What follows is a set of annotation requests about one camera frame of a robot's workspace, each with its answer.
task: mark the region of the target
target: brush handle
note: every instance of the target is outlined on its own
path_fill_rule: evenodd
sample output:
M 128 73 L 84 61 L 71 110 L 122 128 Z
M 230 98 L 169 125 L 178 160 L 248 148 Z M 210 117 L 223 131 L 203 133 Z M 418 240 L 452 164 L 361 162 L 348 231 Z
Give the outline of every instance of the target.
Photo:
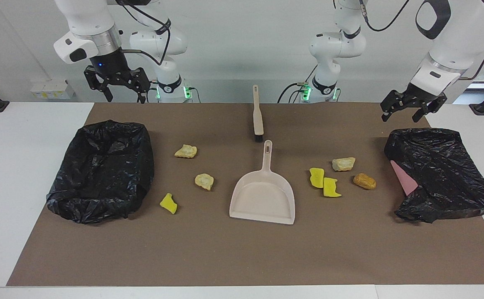
M 264 142 L 264 155 L 262 157 L 262 170 L 265 172 L 270 172 L 272 170 L 272 149 L 273 142 L 271 140 L 266 140 Z
M 262 122 L 260 98 L 258 96 L 258 85 L 253 85 L 253 129 L 255 129 L 255 135 L 264 135 L 264 124 Z

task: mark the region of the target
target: white table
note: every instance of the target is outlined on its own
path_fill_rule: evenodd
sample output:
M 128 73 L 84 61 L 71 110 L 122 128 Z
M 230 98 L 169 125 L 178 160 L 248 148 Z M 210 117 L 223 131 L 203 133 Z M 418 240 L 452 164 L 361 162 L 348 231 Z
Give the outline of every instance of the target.
M 5 287 L 76 130 L 92 103 L 11 103 L 0 113 L 0 299 L 7 298 L 484 298 L 484 285 L 264 287 Z M 427 117 L 459 131 L 484 176 L 484 117 L 446 105 Z

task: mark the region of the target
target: beige dustpan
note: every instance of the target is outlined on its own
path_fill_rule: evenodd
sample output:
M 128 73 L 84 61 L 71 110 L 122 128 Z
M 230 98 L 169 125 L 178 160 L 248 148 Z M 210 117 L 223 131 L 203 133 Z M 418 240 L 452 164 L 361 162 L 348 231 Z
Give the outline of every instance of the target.
M 292 225 L 293 190 L 288 181 L 270 169 L 273 144 L 264 142 L 262 169 L 242 176 L 234 187 L 229 216 Z

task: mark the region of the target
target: black plastic bag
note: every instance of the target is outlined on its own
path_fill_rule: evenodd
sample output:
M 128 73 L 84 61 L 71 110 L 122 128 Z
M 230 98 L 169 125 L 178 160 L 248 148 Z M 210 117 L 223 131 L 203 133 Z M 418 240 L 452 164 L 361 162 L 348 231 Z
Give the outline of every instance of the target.
M 76 223 L 127 218 L 140 208 L 153 176 L 144 125 L 112 120 L 86 125 L 70 142 L 46 205 Z
M 447 129 L 399 129 L 384 153 L 419 185 L 395 211 L 400 218 L 433 223 L 484 214 L 484 178 L 460 133 Z

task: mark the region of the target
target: brown table mat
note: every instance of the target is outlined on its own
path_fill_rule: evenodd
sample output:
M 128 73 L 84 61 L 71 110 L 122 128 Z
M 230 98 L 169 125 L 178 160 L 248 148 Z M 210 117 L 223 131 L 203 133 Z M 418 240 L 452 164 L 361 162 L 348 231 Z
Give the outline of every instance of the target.
M 129 219 L 79 225 L 43 209 L 8 286 L 225 286 L 283 284 L 484 284 L 481 217 L 403 223 L 404 194 L 383 153 L 392 129 L 428 127 L 414 110 L 380 119 L 378 104 L 262 105 L 272 170 L 295 193 L 292 226 L 231 219 L 238 179 L 260 169 L 249 104 L 100 104 L 86 123 L 138 122 L 150 132 L 155 178 Z M 173 157 L 182 144 L 194 159 Z M 351 172 L 330 161 L 356 157 Z M 327 199 L 308 169 L 337 178 L 343 196 Z M 206 172 L 212 191 L 194 185 Z M 365 172 L 377 189 L 352 176 Z M 179 204 L 158 206 L 166 193 Z

